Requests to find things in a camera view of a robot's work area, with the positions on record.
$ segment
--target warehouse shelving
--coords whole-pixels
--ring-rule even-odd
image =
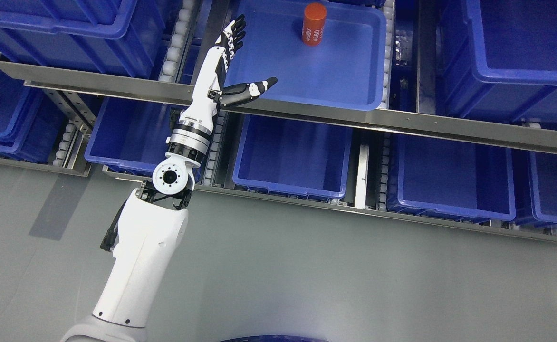
[[[220,29],[232,15],[230,1],[214,0],[209,11],[200,51],[206,51],[215,41]],[[218,160],[212,168],[212,181],[198,185],[196,189],[270,200],[281,203],[299,204],[312,208],[324,208],[383,217],[402,219],[428,225],[489,232],[520,238],[532,238],[557,242],[557,232],[528,231],[500,221],[490,221],[483,225],[449,221],[407,214],[388,212],[383,207],[385,198],[385,144],[389,134],[413,134],[431,138],[482,143],[514,149],[533,150],[557,154],[557,131],[528,126],[486,123],[435,115],[435,54],[437,23],[435,21],[435,0],[418,2],[417,26],[414,30],[414,52],[416,71],[415,93],[416,112],[396,110],[357,111],[330,108],[311,104],[296,104],[276,100],[259,99],[250,104],[231,108],[220,140]],[[193,80],[200,70],[204,54],[198,56]],[[74,71],[54,67],[43,67],[14,63],[0,54],[0,69],[9,76],[24,80],[25,85],[69,93],[87,93],[111,97],[122,97],[167,104],[189,105],[192,101],[192,85],[168,84],[153,80],[112,76],[94,72]],[[242,126],[242,114],[267,115],[285,119],[311,121],[357,128],[353,140],[347,194],[341,201],[324,203],[282,197],[264,193],[248,192],[231,182],[233,160],[238,146],[238,135]],[[116,173],[104,167],[104,172],[112,177],[139,181],[145,177]]]

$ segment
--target white roller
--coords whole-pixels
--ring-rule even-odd
[[[185,35],[188,32],[188,23],[185,21],[178,21],[175,24],[175,33],[178,35]]]
[[[179,21],[190,21],[190,17],[192,17],[192,10],[191,9],[180,9],[179,10]]]
[[[174,61],[166,61],[163,64],[163,74],[175,76],[177,73],[177,63]]]
[[[166,60],[178,62],[181,58],[181,48],[170,47],[166,50]]]
[[[162,75],[158,78],[158,80],[160,82],[168,82],[170,84],[172,84],[173,82],[173,76],[169,76],[169,75]]]
[[[193,9],[194,8],[194,0],[183,0],[181,2],[181,7],[185,8],[185,9],[189,9],[189,10]]]
[[[185,43],[185,36],[183,35],[172,35],[171,36],[171,47],[172,48],[182,48]]]
[[[393,14],[394,14],[394,9],[392,9],[392,7],[383,7],[382,11],[384,12],[384,15],[386,15],[386,19],[392,19],[393,18]]]

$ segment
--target robotic hand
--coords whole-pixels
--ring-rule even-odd
[[[275,77],[253,84],[239,84],[224,88],[226,72],[235,53],[242,47],[246,22],[241,15],[231,22],[215,45],[207,51],[200,74],[192,94],[192,105],[179,118],[173,130],[166,152],[166,160],[159,164],[152,174],[155,188],[166,195],[176,195],[194,188],[192,169],[200,167],[204,159],[211,133],[213,117],[218,107],[241,105],[257,99],[272,85]]]
[[[76,323],[62,342],[97,340],[144,342],[152,301],[168,262],[187,226],[190,196],[194,189],[192,169],[200,167],[211,143],[213,117],[219,108],[257,99],[274,77],[252,84],[224,87],[226,72],[242,47],[244,16],[233,20],[207,51],[196,79],[192,105],[166,139],[168,152],[152,174],[120,208],[101,248],[116,259],[103,293],[92,314]],[[172,198],[175,210],[155,205]]]

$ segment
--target metal bracket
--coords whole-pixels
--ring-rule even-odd
[[[78,93],[56,89],[44,89],[44,93],[63,111],[70,123],[85,136],[90,136],[96,117]]]

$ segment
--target blue bin rim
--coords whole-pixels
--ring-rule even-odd
[[[26,106],[26,108],[28,108],[26,122],[19,131],[18,136],[14,139],[14,142],[6,144],[0,143],[0,153],[15,154],[20,151],[25,143],[27,134],[29,134],[29,128],[31,127],[31,124],[33,124],[36,114],[40,109],[40,104],[42,103],[44,96],[46,95],[44,95],[42,91],[32,91],[29,94],[27,104],[30,105]]]
[[[398,139],[400,141],[406,138],[407,136],[404,134],[398,136]],[[505,213],[500,213],[495,211],[448,206],[444,204],[432,204],[432,206],[429,206],[428,202],[409,201],[403,199],[402,186],[398,187],[397,189],[397,201],[403,206],[434,210],[439,214],[446,214],[446,215],[459,216],[459,217],[470,217],[473,219],[482,218],[482,219],[500,219],[502,221],[513,221],[516,215],[515,185],[513,183],[513,158],[511,156],[511,149],[504,149],[504,150],[507,157],[507,184],[509,185],[507,191],[509,192],[509,213],[505,214]],[[405,180],[404,156],[405,156],[404,143],[399,142],[398,154],[397,154],[399,184],[404,184],[404,180]]]
[[[483,23],[480,0],[461,0],[463,13],[467,21],[468,34],[472,39],[470,54],[475,61],[472,74],[481,82],[509,83],[526,85],[557,86],[557,71],[524,70],[524,69],[493,69],[488,67],[483,38]]]
[[[23,115],[23,107],[26,105],[27,99],[29,97],[29,94],[31,93],[31,88],[29,87],[23,87],[22,92],[20,93],[20,98],[16,104],[16,106],[14,107],[14,115],[12,115],[8,125],[6,126],[6,128],[0,132],[0,139],[5,138],[6,136],[8,136],[9,134],[11,134],[14,129],[15,129],[15,125],[17,123],[17,120],[19,119],[19,117],[21,115]]]
[[[120,7],[118,7],[116,18],[110,25],[91,24],[90,22],[74,20],[57,20],[37,15],[0,11],[0,28],[119,39],[128,30],[138,1],[140,0],[122,0]]]
[[[557,216],[543,214],[543,206],[541,205],[540,199],[540,186],[538,181],[537,152],[528,151],[528,155],[528,167],[530,171],[530,179],[528,181],[530,182],[530,196],[533,207],[532,216],[534,216],[537,221],[557,223]]]
[[[311,0],[284,0],[285,2],[295,2],[295,3],[305,3],[305,2],[311,2]],[[386,43],[386,34],[387,34],[387,19],[386,19],[386,15],[382,12],[382,10],[380,10],[379,8],[374,9],[372,7],[368,7],[368,6],[357,6],[357,5],[353,5],[353,4],[345,4],[345,3],[340,3],[340,2],[329,2],[327,0],[324,0],[322,2],[322,4],[324,6],[326,6],[328,9],[337,9],[337,10],[341,10],[341,11],[352,11],[352,12],[360,12],[360,13],[365,13],[365,15],[369,15],[371,17],[374,17],[375,19],[377,19],[379,21],[379,32],[383,33],[380,34],[378,39],[378,46],[376,47],[377,49],[377,60],[374,60],[372,62],[377,62],[378,64],[378,70],[376,72],[376,80],[374,81],[374,87],[376,89],[375,92],[375,96],[372,100],[370,100],[369,102],[367,102],[367,104],[349,104],[349,103],[345,103],[345,102],[337,102],[335,100],[320,100],[320,99],[308,99],[306,97],[300,97],[297,95],[280,95],[276,98],[272,98],[273,100],[280,100],[280,101],[285,101],[285,102],[295,102],[295,103],[300,103],[300,104],[309,104],[309,105],[318,105],[318,106],[328,106],[328,107],[335,107],[335,108],[345,108],[345,109],[350,109],[350,110],[359,110],[359,111],[371,111],[374,110],[376,108],[378,108],[378,106],[382,103],[382,91],[385,88],[383,86],[383,73],[388,72],[387,70],[384,70],[384,52],[385,49],[387,48],[385,43]],[[242,10],[242,2],[241,4],[239,4],[239,10]],[[240,65],[239,61],[235,61],[234,62],[235,66]],[[234,82],[234,78],[235,78],[235,74],[234,71],[230,74],[227,74],[226,79],[228,81],[233,81]]]
[[[346,178],[348,176],[348,164],[350,162],[349,158],[347,157],[350,155],[350,144],[352,142],[352,139],[346,139],[346,143],[344,145],[344,158],[342,160],[342,179],[340,181],[342,187],[340,188],[340,191],[327,191],[327,190],[311,191],[310,188],[287,185],[287,184],[280,184],[280,189],[278,189],[277,184],[275,182],[246,180],[240,178],[239,177],[240,166],[241,166],[240,160],[242,157],[242,151],[244,150],[244,145],[247,140],[247,134],[248,134],[247,128],[249,127],[250,118],[251,115],[246,115],[244,118],[244,122],[242,123],[242,135],[239,142],[239,153],[237,156],[237,162],[234,165],[234,172],[232,173],[232,181],[235,184],[246,186],[248,188],[266,189],[269,193],[282,193],[282,194],[291,194],[291,195],[298,195],[298,196],[315,196],[315,197],[323,197],[327,199],[341,199],[346,195]]]
[[[96,119],[97,125],[99,125],[103,121],[103,116],[105,116],[105,112],[107,110],[107,106],[109,106],[112,97],[106,97],[103,99],[103,103],[101,104],[101,108],[99,109],[99,116]],[[166,114],[171,110],[171,106],[166,106]],[[94,154],[90,154],[94,142],[96,140],[96,135],[98,134],[99,130],[93,130],[92,134],[90,135],[89,143],[86,146],[85,150],[85,160],[88,162],[92,162],[94,164],[103,164],[107,166],[114,166],[119,167],[120,169],[129,169],[131,171],[139,171],[139,172],[150,172],[150,163],[148,162],[141,162],[141,161],[127,161],[127,160],[117,160],[116,158],[107,158],[102,156],[95,156]]]

